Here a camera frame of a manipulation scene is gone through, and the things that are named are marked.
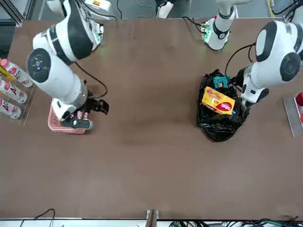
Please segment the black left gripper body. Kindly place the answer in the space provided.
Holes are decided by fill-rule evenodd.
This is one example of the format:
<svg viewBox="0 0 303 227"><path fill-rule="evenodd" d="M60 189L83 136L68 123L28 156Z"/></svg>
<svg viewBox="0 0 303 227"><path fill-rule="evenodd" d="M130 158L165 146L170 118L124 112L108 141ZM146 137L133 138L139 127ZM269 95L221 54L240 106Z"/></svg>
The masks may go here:
<svg viewBox="0 0 303 227"><path fill-rule="evenodd" d="M246 68L240 69L237 76L235 77L235 85L239 86L240 88L243 87L245 69Z"/></svg>

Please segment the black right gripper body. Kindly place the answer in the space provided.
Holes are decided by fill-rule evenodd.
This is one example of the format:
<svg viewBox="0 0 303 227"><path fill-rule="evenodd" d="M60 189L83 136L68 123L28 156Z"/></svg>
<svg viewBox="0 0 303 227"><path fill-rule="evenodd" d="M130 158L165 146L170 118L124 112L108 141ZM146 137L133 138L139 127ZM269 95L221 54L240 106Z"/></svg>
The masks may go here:
<svg viewBox="0 0 303 227"><path fill-rule="evenodd" d="M88 119L91 110L94 107L95 100L88 98L84 105L76 110L76 116L78 119Z"/></svg>

